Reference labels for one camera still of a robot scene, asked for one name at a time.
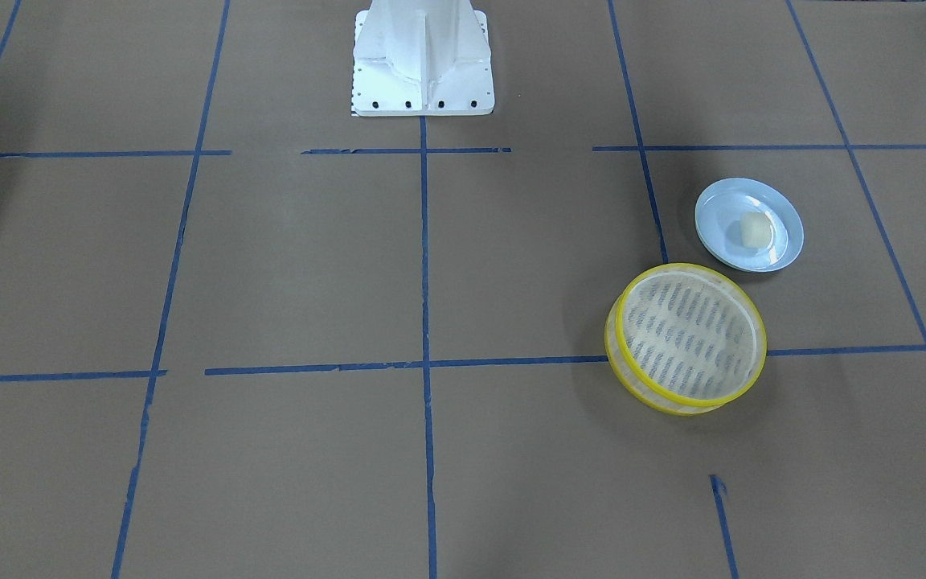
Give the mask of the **white steamed bun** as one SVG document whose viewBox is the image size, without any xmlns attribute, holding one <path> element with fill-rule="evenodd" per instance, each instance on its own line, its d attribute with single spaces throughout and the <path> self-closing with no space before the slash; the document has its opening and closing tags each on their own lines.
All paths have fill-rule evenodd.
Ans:
<svg viewBox="0 0 926 579">
<path fill-rule="evenodd" d="M 765 212 L 744 212 L 739 221 L 741 244 L 750 249 L 764 249 L 774 242 L 774 226 Z"/>
</svg>

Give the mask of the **yellow round steamer basket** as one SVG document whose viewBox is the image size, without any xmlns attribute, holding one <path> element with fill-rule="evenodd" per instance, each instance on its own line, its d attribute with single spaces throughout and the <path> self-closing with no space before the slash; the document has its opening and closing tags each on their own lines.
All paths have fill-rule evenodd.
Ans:
<svg viewBox="0 0 926 579">
<path fill-rule="evenodd" d="M 608 311 L 603 336 L 625 389 L 674 417 L 697 417 L 740 398 L 767 360 L 756 304 L 730 278 L 690 263 L 635 277 Z"/>
</svg>

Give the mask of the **light blue plate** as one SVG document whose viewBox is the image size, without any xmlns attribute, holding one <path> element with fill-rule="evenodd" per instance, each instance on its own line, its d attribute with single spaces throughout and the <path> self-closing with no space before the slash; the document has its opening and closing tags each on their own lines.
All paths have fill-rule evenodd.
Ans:
<svg viewBox="0 0 926 579">
<path fill-rule="evenodd" d="M 744 212 L 768 214 L 774 242 L 764 249 L 741 244 Z M 721 179 L 699 195 L 694 210 L 699 241 L 718 261 L 739 271 L 772 273 L 790 266 L 805 246 L 805 229 L 797 209 L 774 187 L 755 179 Z"/>
</svg>

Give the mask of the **white pedestal column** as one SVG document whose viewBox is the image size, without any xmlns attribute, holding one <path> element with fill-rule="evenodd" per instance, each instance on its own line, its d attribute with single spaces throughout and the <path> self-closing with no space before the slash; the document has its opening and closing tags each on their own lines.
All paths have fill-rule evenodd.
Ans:
<svg viewBox="0 0 926 579">
<path fill-rule="evenodd" d="M 470 1 L 372 1 L 354 21 L 350 112 L 463 117 L 495 109 L 489 23 Z"/>
</svg>

